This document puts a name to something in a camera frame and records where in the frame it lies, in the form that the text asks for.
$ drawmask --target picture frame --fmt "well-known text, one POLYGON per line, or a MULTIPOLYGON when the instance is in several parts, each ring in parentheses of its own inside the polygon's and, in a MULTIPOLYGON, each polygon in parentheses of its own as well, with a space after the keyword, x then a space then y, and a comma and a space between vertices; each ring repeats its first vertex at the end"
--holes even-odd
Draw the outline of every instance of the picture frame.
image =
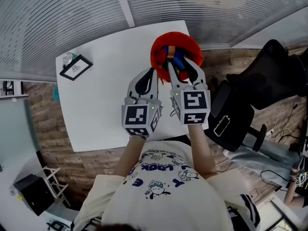
POLYGON ((91 66, 93 66, 93 63, 79 55, 60 72, 60 75, 74 81, 91 66))

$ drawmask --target white desk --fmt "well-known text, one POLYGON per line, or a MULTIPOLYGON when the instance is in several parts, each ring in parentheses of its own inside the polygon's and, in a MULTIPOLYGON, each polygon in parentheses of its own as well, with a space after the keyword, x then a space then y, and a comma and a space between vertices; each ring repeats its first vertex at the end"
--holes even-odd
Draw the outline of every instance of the white desk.
MULTIPOLYGON (((127 144, 129 135, 121 127, 121 105, 128 85, 137 74, 151 67, 150 51, 156 38, 171 31, 188 34, 184 21, 165 22, 114 33, 70 50, 93 63, 74 81, 59 75, 64 54, 56 58, 61 108, 75 152, 127 144)), ((182 126, 176 115, 170 117, 173 110, 170 83, 158 82, 159 99, 164 108, 150 141, 188 133, 187 126, 182 126)))

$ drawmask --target light blue pants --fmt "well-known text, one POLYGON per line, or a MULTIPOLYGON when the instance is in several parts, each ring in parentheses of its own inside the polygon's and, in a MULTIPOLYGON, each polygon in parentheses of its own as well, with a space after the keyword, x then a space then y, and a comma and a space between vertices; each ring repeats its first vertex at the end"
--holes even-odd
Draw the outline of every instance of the light blue pants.
MULTIPOLYGON (((289 151, 289 146, 270 141, 264 141, 259 152, 252 151, 256 138, 247 134, 242 146, 235 152, 227 152, 227 157, 239 165, 251 169, 257 174, 262 171, 271 170, 278 175, 290 180, 290 172, 293 164, 298 164, 300 155, 289 151)), ((264 180, 271 180, 281 186, 286 186, 288 181, 283 180, 272 172, 262 173, 264 180)))

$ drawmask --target orange bowl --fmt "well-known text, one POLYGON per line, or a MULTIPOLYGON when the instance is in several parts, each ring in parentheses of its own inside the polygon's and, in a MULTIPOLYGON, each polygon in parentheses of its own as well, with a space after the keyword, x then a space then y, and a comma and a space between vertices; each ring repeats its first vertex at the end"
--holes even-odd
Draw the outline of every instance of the orange bowl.
MULTIPOLYGON (((188 52, 186 57, 194 61, 198 66, 201 66, 203 55, 196 41, 184 33, 165 33, 155 40, 151 48, 151 65, 157 70, 158 76, 165 81, 170 82, 169 71, 160 67, 166 60, 165 51, 162 50, 165 45, 173 45, 177 48, 185 49, 188 52)), ((186 80, 188 78, 187 72, 179 72, 179 78, 186 80)))

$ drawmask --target white smartphone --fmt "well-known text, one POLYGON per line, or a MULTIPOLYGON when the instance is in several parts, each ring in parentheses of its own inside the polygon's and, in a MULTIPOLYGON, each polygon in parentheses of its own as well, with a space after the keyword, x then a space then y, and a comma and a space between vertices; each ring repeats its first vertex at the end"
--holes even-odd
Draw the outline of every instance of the white smartphone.
POLYGON ((224 116, 220 122, 217 124, 217 126, 215 127, 215 129, 213 130, 213 132, 219 137, 220 135, 222 135, 223 131, 227 128, 227 126, 230 123, 230 119, 229 117, 226 115, 224 116))

